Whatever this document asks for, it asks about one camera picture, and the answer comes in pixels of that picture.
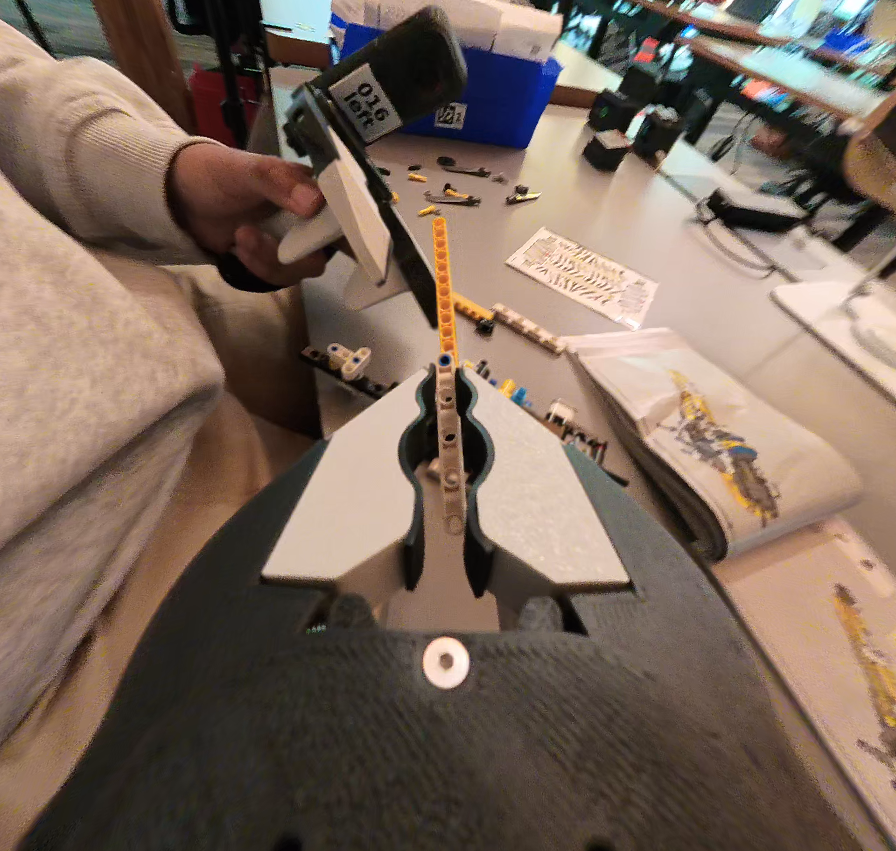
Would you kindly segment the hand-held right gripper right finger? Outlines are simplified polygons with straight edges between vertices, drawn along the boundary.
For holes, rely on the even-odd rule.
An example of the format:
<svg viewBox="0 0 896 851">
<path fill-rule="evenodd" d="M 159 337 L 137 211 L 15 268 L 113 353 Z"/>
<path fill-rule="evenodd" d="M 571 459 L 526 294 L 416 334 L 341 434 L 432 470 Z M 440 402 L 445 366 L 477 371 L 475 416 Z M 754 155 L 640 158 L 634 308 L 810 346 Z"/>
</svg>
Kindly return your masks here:
<svg viewBox="0 0 896 851">
<path fill-rule="evenodd" d="M 628 590 L 632 578 L 569 449 L 467 368 L 457 389 L 466 487 L 463 567 L 476 598 Z"/>
</svg>

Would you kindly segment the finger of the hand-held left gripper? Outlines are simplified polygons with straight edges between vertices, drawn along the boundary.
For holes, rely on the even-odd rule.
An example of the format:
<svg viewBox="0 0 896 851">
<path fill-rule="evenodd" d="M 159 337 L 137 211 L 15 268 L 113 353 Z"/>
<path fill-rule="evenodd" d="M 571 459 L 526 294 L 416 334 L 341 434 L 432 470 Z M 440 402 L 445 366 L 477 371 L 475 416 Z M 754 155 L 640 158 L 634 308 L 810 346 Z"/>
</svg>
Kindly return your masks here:
<svg viewBox="0 0 896 851">
<path fill-rule="evenodd" d="M 317 184 L 364 274 L 374 285 L 383 285 L 392 249 L 391 234 L 352 152 L 336 133 L 325 133 L 324 137 L 330 159 L 317 168 Z"/>
<path fill-rule="evenodd" d="M 368 158 L 359 158 L 357 162 L 365 173 L 368 187 L 391 234 L 392 249 L 383 285 L 374 285 L 356 260 L 355 270 L 342 291 L 343 301 L 353 310 L 362 310 L 409 293 L 429 326 L 435 328 L 437 317 L 432 268 L 398 212 L 392 190 L 380 170 Z"/>
</svg>

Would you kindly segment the tan lego beam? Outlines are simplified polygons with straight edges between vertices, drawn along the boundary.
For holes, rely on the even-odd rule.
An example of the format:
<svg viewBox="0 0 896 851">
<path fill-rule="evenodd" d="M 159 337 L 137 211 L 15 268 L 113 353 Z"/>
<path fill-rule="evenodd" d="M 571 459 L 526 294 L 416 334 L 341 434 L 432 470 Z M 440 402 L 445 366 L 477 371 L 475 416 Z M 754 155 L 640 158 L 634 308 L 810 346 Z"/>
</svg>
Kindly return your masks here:
<svg viewBox="0 0 896 851">
<path fill-rule="evenodd" d="M 521 315 L 516 310 L 502 303 L 495 303 L 491 309 L 494 320 L 517 335 L 532 341 L 551 352 L 554 356 L 561 356 L 566 352 L 566 342 L 563 339 L 544 329 L 540 324 Z"/>
<path fill-rule="evenodd" d="M 466 473 L 463 461 L 462 420 L 458 409 L 458 341 L 447 224 L 432 223 L 436 330 L 439 355 L 435 361 L 434 404 L 442 490 L 443 524 L 448 535 L 462 536 L 466 526 Z"/>
</svg>

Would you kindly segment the black blue yellow lego assembly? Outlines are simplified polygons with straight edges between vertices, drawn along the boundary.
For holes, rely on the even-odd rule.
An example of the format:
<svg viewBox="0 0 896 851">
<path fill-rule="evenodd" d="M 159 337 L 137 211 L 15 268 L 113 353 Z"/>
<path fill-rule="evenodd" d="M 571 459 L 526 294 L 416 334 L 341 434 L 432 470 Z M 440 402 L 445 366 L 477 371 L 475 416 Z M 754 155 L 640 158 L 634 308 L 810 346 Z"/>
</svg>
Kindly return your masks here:
<svg viewBox="0 0 896 851">
<path fill-rule="evenodd" d="M 570 446 L 585 454 L 589 460 L 597 464 L 603 472 L 616 484 L 623 488 L 630 486 L 630 480 L 610 470 L 607 465 L 609 441 L 601 440 L 588 432 L 577 420 L 577 410 L 562 398 L 555 398 L 544 414 L 539 414 L 526 387 L 512 379 L 499 381 L 492 378 L 486 360 L 476 364 L 464 360 L 462 366 L 474 371 L 488 385 L 494 387 L 501 395 L 510 400 L 521 411 L 533 418 L 538 424 L 550 432 L 561 444 Z"/>
</svg>

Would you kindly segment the person's left forearm grey sleeve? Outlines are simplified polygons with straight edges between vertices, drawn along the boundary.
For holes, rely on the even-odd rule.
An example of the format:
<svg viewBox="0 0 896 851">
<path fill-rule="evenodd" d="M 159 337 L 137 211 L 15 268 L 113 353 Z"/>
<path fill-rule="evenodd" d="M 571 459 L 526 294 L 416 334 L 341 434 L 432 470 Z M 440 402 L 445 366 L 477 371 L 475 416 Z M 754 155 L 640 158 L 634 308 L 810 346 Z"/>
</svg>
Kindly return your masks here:
<svg viewBox="0 0 896 851">
<path fill-rule="evenodd" d="M 210 261 L 168 199 L 188 135 L 102 61 L 58 60 L 1 25 L 2 173 L 42 218 L 82 244 L 157 265 Z"/>
</svg>

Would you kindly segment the short yellow lego beam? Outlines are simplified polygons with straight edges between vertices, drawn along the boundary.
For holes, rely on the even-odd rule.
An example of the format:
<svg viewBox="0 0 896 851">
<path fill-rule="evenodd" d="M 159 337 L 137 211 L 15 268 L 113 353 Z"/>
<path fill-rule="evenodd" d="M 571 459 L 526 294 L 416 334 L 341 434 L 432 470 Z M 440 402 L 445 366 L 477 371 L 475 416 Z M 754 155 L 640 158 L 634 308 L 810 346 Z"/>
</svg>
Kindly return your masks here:
<svg viewBox="0 0 896 851">
<path fill-rule="evenodd" d="M 453 292 L 453 304 L 455 312 L 472 322 L 480 336 L 492 336 L 496 326 L 495 312 L 492 309 L 480 306 L 457 292 Z"/>
</svg>

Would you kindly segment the black lego beam tan connectors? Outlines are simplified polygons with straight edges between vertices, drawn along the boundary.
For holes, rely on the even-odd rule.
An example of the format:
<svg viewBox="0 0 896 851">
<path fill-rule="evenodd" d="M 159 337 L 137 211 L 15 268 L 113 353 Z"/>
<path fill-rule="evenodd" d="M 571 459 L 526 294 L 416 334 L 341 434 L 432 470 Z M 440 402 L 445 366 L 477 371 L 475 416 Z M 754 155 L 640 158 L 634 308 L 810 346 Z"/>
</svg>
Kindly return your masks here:
<svg viewBox="0 0 896 851">
<path fill-rule="evenodd" d="M 299 358 L 341 386 L 373 400 L 383 398 L 399 386 L 397 381 L 382 383 L 369 376 L 367 371 L 372 358 L 369 347 L 351 350 L 340 343 L 331 343 L 324 349 L 307 346 L 299 353 Z"/>
</svg>

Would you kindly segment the lego instruction booklet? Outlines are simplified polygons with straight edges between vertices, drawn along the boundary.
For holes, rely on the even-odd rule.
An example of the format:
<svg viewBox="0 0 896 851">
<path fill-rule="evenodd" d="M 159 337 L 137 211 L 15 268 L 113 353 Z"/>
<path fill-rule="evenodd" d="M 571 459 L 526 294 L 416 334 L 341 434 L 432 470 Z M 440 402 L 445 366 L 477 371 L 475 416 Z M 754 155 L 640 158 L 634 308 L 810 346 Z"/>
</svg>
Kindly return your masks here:
<svg viewBox="0 0 896 851">
<path fill-rule="evenodd" d="M 579 335 L 566 344 L 596 386 L 623 447 L 706 563 L 859 501 L 862 484 L 844 456 L 675 331 Z"/>
</svg>

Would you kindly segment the person's left hand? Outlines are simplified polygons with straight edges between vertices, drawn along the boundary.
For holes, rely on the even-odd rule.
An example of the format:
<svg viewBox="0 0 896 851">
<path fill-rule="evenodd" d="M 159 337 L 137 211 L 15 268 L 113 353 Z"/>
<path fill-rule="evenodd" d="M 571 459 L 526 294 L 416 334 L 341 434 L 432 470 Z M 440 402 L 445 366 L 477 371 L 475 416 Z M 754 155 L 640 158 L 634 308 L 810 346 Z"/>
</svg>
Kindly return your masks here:
<svg viewBox="0 0 896 851">
<path fill-rule="evenodd" d="M 182 148 L 168 170 L 169 209 L 204 251 L 223 262 L 228 278 L 248 288 L 284 288 L 318 278 L 333 250 L 325 247 L 284 265 L 278 242 L 262 223 L 279 211 L 315 216 L 324 200 L 308 168 L 209 142 Z"/>
</svg>

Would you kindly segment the blue plastic bin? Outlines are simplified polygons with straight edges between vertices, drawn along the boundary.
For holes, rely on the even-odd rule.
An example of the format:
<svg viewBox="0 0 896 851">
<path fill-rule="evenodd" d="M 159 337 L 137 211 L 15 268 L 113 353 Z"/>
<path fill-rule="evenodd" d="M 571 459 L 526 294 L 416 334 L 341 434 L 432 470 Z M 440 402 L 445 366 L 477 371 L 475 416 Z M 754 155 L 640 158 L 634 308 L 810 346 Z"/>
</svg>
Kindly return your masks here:
<svg viewBox="0 0 896 851">
<path fill-rule="evenodd" d="M 387 31 L 349 24 L 315 84 L 366 144 L 403 132 L 524 149 L 560 72 L 554 58 L 464 48 L 444 12 L 424 7 Z"/>
</svg>

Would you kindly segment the striped sticker sheet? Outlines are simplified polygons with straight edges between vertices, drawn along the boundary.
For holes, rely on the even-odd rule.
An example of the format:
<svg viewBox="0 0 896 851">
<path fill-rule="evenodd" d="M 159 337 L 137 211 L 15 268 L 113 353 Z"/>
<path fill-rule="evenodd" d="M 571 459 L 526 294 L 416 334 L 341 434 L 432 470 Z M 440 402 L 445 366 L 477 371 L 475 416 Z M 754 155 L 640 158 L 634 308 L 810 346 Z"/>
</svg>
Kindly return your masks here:
<svg viewBox="0 0 896 851">
<path fill-rule="evenodd" d="M 643 273 L 546 227 L 504 263 L 628 330 L 642 328 L 658 290 Z"/>
</svg>

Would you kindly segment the black tripod stand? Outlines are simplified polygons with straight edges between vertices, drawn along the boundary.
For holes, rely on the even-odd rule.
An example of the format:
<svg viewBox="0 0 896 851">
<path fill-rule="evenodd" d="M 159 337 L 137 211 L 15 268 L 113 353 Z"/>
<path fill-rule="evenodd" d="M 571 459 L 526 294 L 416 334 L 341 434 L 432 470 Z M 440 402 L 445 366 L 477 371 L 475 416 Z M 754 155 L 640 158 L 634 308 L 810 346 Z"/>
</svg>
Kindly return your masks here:
<svg viewBox="0 0 896 851">
<path fill-rule="evenodd" d="M 225 141 L 246 148 L 265 90 L 260 0 L 164 0 L 169 22 L 181 35 L 205 36 L 217 66 L 208 71 L 218 93 L 216 111 Z"/>
</svg>

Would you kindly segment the wooden background table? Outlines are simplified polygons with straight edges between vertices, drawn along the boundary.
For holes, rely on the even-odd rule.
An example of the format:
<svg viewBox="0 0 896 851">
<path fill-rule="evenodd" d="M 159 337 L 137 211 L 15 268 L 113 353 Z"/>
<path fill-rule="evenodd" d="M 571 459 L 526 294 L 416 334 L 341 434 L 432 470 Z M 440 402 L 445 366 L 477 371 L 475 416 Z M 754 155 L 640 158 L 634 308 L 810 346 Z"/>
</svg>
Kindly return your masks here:
<svg viewBox="0 0 896 851">
<path fill-rule="evenodd" d="M 600 0 L 600 16 L 660 44 L 689 48 L 714 68 L 777 87 L 794 101 L 838 120 L 867 117 L 894 91 L 894 68 L 874 68 L 710 5 L 678 7 L 660 0 Z"/>
</svg>

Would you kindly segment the white flat object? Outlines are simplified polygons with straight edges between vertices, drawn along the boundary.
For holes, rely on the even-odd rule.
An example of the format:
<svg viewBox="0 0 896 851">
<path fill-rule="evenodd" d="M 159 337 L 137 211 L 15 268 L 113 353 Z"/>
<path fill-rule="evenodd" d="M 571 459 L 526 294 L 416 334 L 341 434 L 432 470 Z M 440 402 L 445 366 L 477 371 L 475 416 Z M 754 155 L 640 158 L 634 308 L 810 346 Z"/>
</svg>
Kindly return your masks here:
<svg viewBox="0 0 896 851">
<path fill-rule="evenodd" d="M 782 285 L 770 292 L 773 303 L 808 334 L 814 336 L 843 363 L 895 401 L 894 366 L 867 351 L 857 340 L 855 320 L 845 306 L 848 282 L 813 281 Z M 894 289 L 873 283 L 870 292 L 855 301 L 860 323 L 868 327 L 894 326 Z"/>
</svg>

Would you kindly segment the flat black device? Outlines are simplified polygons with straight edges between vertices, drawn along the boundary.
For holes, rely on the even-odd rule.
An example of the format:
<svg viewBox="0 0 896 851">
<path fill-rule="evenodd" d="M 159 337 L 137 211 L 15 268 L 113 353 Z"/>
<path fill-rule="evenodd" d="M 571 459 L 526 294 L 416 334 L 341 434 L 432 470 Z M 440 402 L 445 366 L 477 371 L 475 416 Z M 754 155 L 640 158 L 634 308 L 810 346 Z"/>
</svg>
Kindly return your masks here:
<svg viewBox="0 0 896 851">
<path fill-rule="evenodd" d="M 726 227 L 748 231 L 786 233 L 809 219 L 807 211 L 790 198 L 760 192 L 719 188 L 703 204 Z"/>
</svg>

